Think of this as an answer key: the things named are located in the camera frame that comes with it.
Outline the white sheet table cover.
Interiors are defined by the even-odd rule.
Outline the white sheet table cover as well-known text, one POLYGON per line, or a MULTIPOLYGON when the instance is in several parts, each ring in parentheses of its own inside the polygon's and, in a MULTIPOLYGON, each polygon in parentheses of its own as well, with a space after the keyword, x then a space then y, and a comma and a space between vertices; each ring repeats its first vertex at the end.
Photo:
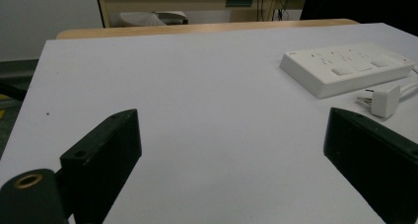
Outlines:
POLYGON ((367 112, 358 94, 318 99, 280 68, 365 41, 418 61, 418 37, 385 24, 50 40, 0 186, 135 109, 143 154, 107 224, 383 224, 323 154, 331 108, 367 112))

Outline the white power strip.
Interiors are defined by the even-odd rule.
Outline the white power strip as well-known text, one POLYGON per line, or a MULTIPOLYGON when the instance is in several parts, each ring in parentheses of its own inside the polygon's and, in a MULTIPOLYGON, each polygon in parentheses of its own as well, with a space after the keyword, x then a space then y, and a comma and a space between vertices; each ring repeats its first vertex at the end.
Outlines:
POLYGON ((280 68, 316 98, 406 77, 415 63, 371 42, 286 52, 280 68))

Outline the white power plug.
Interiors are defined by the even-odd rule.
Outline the white power plug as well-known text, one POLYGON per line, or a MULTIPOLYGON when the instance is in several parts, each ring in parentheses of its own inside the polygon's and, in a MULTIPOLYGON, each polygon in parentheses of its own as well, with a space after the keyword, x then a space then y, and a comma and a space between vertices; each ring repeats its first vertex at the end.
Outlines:
POLYGON ((384 90, 371 90, 370 97, 358 97, 357 100, 370 106, 371 114, 381 118, 392 116, 399 104, 401 90, 399 86, 384 90))

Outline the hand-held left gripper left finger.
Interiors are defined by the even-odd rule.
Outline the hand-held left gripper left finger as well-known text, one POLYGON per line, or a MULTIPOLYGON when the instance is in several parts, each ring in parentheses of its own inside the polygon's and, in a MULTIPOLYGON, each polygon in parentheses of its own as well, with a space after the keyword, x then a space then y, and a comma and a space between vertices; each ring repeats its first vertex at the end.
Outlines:
POLYGON ((141 155, 135 109, 109 116, 61 155, 76 222, 104 222, 141 155))

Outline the beige wooden cabinet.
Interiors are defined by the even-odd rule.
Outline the beige wooden cabinet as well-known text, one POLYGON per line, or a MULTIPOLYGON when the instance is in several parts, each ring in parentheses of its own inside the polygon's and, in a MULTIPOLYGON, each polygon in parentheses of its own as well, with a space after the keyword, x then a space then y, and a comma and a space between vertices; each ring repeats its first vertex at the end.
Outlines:
POLYGON ((232 22, 270 21, 276 10, 304 7, 306 0, 98 0, 103 25, 111 14, 157 11, 230 11, 232 22))

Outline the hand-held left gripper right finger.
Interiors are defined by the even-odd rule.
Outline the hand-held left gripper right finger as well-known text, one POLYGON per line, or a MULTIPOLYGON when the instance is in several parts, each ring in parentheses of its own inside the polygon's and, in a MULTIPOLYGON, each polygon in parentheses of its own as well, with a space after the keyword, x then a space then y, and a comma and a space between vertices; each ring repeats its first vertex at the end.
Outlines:
POLYGON ((418 221, 418 144, 372 119, 332 108, 324 156, 385 224, 418 221))

